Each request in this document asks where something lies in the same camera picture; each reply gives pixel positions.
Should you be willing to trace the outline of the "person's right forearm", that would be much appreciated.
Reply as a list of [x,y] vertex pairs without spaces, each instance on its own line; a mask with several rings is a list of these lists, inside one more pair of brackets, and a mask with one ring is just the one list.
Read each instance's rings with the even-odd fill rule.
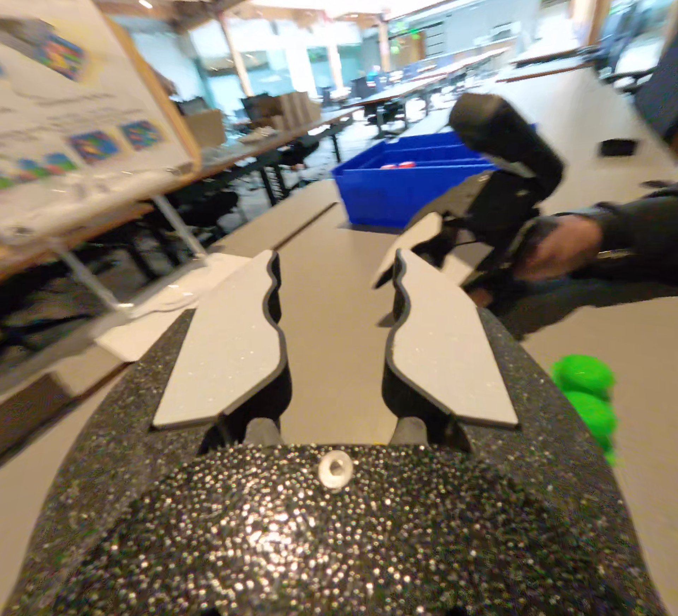
[[600,202],[572,214],[597,223],[597,258],[575,279],[677,285],[677,184],[626,204]]

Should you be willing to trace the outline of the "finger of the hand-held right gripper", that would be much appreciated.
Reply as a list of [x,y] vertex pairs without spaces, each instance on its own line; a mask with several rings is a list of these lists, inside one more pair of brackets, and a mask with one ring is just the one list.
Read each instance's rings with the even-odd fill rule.
[[441,216],[443,220],[463,219],[470,206],[492,178],[491,174],[476,174],[453,186],[442,195],[421,207],[409,220],[404,230],[409,230],[430,213]]
[[381,288],[393,278],[398,250],[413,250],[421,244],[427,244],[440,234],[443,223],[443,217],[439,213],[431,212],[396,237],[387,249],[372,278],[372,289]]

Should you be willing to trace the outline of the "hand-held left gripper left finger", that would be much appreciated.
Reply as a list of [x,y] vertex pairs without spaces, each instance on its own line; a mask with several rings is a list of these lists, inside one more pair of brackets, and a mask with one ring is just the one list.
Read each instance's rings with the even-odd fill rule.
[[154,428],[229,415],[287,370],[279,255],[263,250],[200,298],[153,417]]

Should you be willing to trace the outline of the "instruction sheet display stand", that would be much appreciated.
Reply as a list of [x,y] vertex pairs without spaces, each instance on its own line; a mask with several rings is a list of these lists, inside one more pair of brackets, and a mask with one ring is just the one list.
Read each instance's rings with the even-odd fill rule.
[[196,259],[205,251],[165,194],[201,151],[154,70],[92,0],[1,0],[1,247],[48,249],[114,312],[133,317],[66,247],[156,201]]

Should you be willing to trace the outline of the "green two-stud block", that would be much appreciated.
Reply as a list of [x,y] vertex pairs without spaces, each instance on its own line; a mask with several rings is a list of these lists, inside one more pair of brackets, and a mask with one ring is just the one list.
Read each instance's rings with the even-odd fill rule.
[[597,357],[573,354],[555,362],[552,379],[614,467],[618,417],[613,405],[612,369]]

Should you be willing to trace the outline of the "cardboard box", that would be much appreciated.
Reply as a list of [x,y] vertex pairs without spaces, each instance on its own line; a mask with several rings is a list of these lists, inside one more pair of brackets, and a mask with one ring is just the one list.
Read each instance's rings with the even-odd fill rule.
[[321,119],[321,107],[307,92],[291,92],[279,96],[257,96],[258,125],[276,131],[289,131],[308,126]]
[[224,115],[219,109],[185,115],[184,121],[200,149],[212,149],[225,144]]

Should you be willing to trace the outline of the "background work table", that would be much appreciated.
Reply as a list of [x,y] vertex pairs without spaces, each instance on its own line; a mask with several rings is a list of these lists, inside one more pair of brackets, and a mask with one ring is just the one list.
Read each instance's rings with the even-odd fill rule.
[[366,106],[376,103],[384,103],[391,100],[402,99],[406,96],[413,95],[423,91],[429,86],[433,86],[438,81],[446,79],[447,77],[454,75],[460,71],[465,71],[468,68],[477,67],[487,61],[493,60],[496,57],[501,56],[505,52],[510,51],[508,46],[504,48],[499,48],[493,51],[487,51],[483,54],[476,55],[470,59],[458,61],[447,65],[442,68],[434,69],[428,72],[421,74],[416,79],[411,79],[406,82],[402,82],[396,86],[388,88],[382,92],[371,95],[367,98],[360,99],[354,106]]

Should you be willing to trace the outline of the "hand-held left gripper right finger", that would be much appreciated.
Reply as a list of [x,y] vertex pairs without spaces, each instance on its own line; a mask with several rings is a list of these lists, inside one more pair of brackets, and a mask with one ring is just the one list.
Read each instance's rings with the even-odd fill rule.
[[465,423],[517,428],[478,309],[462,288],[408,249],[394,256],[394,326],[386,367],[404,385]]

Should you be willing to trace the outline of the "blue plastic bin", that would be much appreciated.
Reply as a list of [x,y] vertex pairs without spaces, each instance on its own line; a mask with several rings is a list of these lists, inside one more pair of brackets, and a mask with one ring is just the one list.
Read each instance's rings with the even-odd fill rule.
[[466,178],[495,170],[454,131],[381,142],[334,170],[354,225],[404,230],[424,205]]

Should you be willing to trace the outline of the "person's right hand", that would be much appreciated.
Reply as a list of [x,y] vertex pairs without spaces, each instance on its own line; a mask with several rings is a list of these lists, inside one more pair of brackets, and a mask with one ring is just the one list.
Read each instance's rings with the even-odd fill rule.
[[548,233],[532,236],[513,275],[527,282],[562,278],[591,263],[602,242],[603,231],[595,220],[576,214],[555,216]]

